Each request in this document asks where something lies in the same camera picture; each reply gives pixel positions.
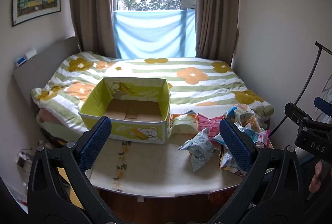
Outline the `right hand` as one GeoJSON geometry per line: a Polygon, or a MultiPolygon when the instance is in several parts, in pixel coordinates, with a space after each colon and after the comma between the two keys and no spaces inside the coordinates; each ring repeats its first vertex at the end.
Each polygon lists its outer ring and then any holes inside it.
{"type": "Polygon", "coordinates": [[[311,194],[316,193],[320,189],[320,186],[321,186],[320,176],[321,176],[321,173],[322,173],[322,169],[323,169],[322,161],[319,161],[315,165],[315,174],[312,177],[311,183],[310,183],[309,188],[308,188],[311,194]]]}

